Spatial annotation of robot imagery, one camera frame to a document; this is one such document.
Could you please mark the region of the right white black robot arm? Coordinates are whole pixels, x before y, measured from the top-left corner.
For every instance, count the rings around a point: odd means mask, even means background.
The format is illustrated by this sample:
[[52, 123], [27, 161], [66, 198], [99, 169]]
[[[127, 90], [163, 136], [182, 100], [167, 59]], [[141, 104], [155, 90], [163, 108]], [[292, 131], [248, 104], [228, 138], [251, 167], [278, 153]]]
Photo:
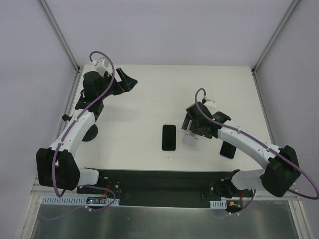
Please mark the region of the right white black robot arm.
[[282, 197], [300, 176], [297, 154], [292, 147], [279, 147], [248, 136], [229, 116], [222, 112], [211, 114], [201, 102], [186, 109], [182, 129], [222, 140], [220, 155], [226, 158], [234, 158], [239, 149], [261, 166], [258, 170], [234, 170], [215, 183], [214, 192], [220, 197], [231, 198], [246, 189], [266, 190]]

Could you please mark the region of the white phone stand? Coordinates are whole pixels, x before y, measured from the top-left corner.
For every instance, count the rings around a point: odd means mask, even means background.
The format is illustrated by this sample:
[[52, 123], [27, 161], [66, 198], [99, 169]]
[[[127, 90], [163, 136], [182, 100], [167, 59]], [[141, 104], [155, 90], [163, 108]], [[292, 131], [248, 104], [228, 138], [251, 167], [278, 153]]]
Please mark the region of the white phone stand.
[[194, 147], [196, 146], [197, 140], [197, 135], [187, 130], [183, 137], [182, 143]]

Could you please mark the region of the blue edged black phone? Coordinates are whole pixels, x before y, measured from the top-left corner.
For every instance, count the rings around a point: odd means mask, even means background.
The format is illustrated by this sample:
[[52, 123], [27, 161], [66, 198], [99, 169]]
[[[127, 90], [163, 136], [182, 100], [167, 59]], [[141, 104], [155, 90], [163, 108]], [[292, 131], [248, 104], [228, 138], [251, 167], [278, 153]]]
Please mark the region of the blue edged black phone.
[[225, 158], [233, 159], [236, 153], [236, 147], [228, 142], [223, 142], [219, 154]]

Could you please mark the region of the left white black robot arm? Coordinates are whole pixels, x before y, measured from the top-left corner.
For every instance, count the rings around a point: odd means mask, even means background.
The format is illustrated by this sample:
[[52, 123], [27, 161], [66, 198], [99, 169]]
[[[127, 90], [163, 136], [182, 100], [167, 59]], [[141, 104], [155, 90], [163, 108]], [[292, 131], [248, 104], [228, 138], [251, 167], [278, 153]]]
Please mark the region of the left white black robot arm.
[[78, 186], [88, 185], [95, 194], [102, 193], [105, 181], [95, 169], [79, 168], [75, 154], [81, 142], [91, 141], [98, 134], [96, 121], [110, 95], [129, 92], [138, 83], [121, 68], [116, 69], [120, 81], [116, 81], [107, 70], [103, 74], [89, 71], [83, 75], [83, 90], [71, 116], [63, 115], [67, 122], [57, 140], [48, 148], [36, 153], [38, 181], [41, 186], [72, 191]]

